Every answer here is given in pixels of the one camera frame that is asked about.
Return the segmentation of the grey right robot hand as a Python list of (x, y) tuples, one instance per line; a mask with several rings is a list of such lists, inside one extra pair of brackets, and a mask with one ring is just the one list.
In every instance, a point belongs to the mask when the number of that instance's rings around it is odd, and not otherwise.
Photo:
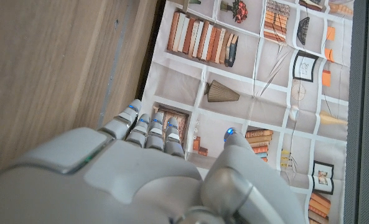
[(0, 223), (304, 223), (295, 194), (230, 128), (206, 175), (177, 121), (134, 100), (108, 124), (63, 133), (0, 173)]

